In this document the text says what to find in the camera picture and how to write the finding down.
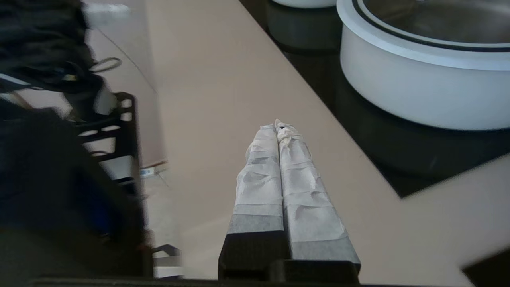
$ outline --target floor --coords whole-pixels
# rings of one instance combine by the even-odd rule
[[[148,219],[148,229],[151,231],[152,246],[170,244],[180,246],[179,229],[175,216],[175,200],[171,196],[170,187],[165,181],[165,171],[142,179],[145,192],[145,215]],[[172,266],[156,266],[155,276],[166,277],[182,275],[183,270],[178,260]]]

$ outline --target wire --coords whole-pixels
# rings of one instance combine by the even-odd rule
[[[111,64],[110,66],[104,67],[102,69],[97,69],[97,70],[91,69],[90,71],[93,73],[101,73],[101,72],[113,70],[113,69],[118,68],[122,65],[121,59],[115,58],[115,57],[109,57],[109,58],[104,58],[104,59],[100,60],[99,62],[96,62],[94,64],[94,67],[103,65],[103,64],[111,62],[111,61],[115,61],[115,63]]]
[[[149,85],[149,87],[153,90],[153,92],[154,92],[155,94],[158,94],[158,93],[156,92],[156,89],[155,89],[155,88],[151,85],[151,83],[150,83],[149,79],[148,79],[148,78],[145,76],[145,74],[142,72],[142,69],[140,69],[140,67],[139,67],[139,66],[138,66],[138,65],[137,65],[137,64],[133,61],[133,59],[132,59],[132,58],[131,58],[131,57],[130,57],[130,56],[129,56],[126,52],[124,52],[124,50],[123,50],[121,47],[119,47],[119,45],[117,45],[117,43],[115,43],[115,42],[114,42],[114,41],[113,41],[110,37],[108,37],[108,36],[107,36],[107,35],[106,35],[106,34],[105,34],[105,33],[104,33],[101,29],[99,29],[99,28],[96,28],[96,29],[97,29],[97,30],[98,30],[98,31],[99,31],[99,32],[100,32],[100,33],[101,33],[101,34],[102,34],[105,38],[107,38],[107,39],[108,39],[108,41],[110,41],[112,44],[114,44],[114,45],[117,47],[117,49],[119,49],[119,51],[121,51],[121,52],[124,54],[124,56],[126,56],[126,58],[127,58],[130,62],[132,62],[132,63],[133,63],[133,65],[135,65],[135,68],[138,70],[138,72],[140,72],[140,74],[142,75],[142,77],[143,77],[143,79],[145,80],[145,82],[147,82],[147,84],[148,84],[148,85]]]

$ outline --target beige countertop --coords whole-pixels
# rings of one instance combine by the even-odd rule
[[[304,135],[362,262],[362,283],[469,285],[510,245],[510,157],[401,200],[237,0],[147,2],[187,277],[215,278],[236,177],[260,125]]]

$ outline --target black induction cooktop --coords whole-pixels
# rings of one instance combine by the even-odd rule
[[[342,72],[342,22],[335,7],[297,9],[271,0],[239,1],[401,198],[510,152],[510,129],[433,128],[366,101]]]

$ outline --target black stripe on pot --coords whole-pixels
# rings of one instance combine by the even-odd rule
[[[457,50],[457,51],[468,51],[468,52],[493,52],[493,53],[502,53],[502,52],[510,52],[510,47],[468,47],[468,46],[459,46],[459,45],[446,45],[446,44],[440,44],[433,41],[424,41],[420,40],[414,37],[409,37],[406,35],[403,35],[401,33],[395,32],[393,30],[390,30],[384,26],[381,26],[380,24],[374,22],[374,20],[370,19],[363,10],[360,7],[360,4],[358,3],[358,0],[352,0],[352,4],[354,5],[354,8],[358,12],[358,14],[368,23],[372,24],[374,27],[390,34],[395,37],[411,41],[414,43],[432,46],[432,47],[438,47],[443,49],[449,49],[449,50]]]

